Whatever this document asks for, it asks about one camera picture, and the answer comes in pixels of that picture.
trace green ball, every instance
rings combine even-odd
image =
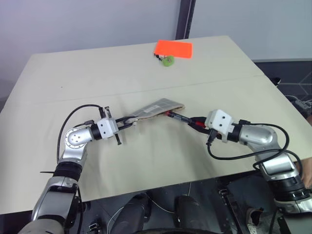
[[[175,62],[175,57],[173,57],[172,55],[169,55],[167,57],[164,57],[162,59],[162,64],[165,66],[165,67],[169,67],[171,66],[172,64],[174,64]]]

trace floor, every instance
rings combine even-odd
[[[312,99],[312,62],[262,62],[256,65],[269,77],[280,77],[281,83],[278,89],[284,95],[296,96],[300,100]],[[187,194],[189,183],[177,184],[168,187],[153,189],[153,200],[164,209],[174,210],[175,198],[182,194]],[[191,184],[190,196],[194,197],[204,209],[209,222],[210,231],[220,233],[225,230],[232,230],[235,233],[235,225],[227,207],[219,196],[219,179],[207,179],[194,181]],[[273,209],[272,197],[266,182],[258,176],[248,176],[232,182],[228,186],[233,198],[238,203],[238,208],[245,213],[250,206],[264,208],[266,211]],[[88,226],[100,220],[106,230],[106,224],[112,215],[135,194],[125,194],[109,198],[91,201],[90,209],[85,211],[81,233],[88,231]],[[20,224],[23,226],[29,220],[31,212],[0,215],[0,233],[17,233]],[[71,234],[77,232],[79,217],[76,219]],[[173,228],[174,216],[153,205],[152,215],[144,229],[149,228]]]

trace beige table surface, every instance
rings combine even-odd
[[[109,105],[115,118],[160,98],[184,103],[180,113],[189,117],[223,109],[236,119],[284,127],[289,149],[312,156],[312,128],[229,37],[187,41],[192,59],[177,58],[171,67],[153,57],[155,43],[33,55],[0,114],[0,214],[33,208],[51,176],[39,171],[56,166],[59,129],[83,104]],[[66,129],[89,119],[99,119],[96,108],[77,112]],[[244,172],[254,162],[212,159],[204,135],[168,117],[140,122],[120,137],[120,146],[113,138],[88,145],[83,200]],[[220,141],[212,150],[250,152]]]

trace orange card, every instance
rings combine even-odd
[[[172,55],[174,57],[190,59],[193,53],[193,45],[189,42],[180,42],[174,40],[159,40],[154,54]]]

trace wall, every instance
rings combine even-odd
[[[0,104],[32,54],[174,39],[179,5],[180,0],[2,0]]]
[[[312,58],[312,0],[197,0],[190,38],[229,35],[253,60]]]

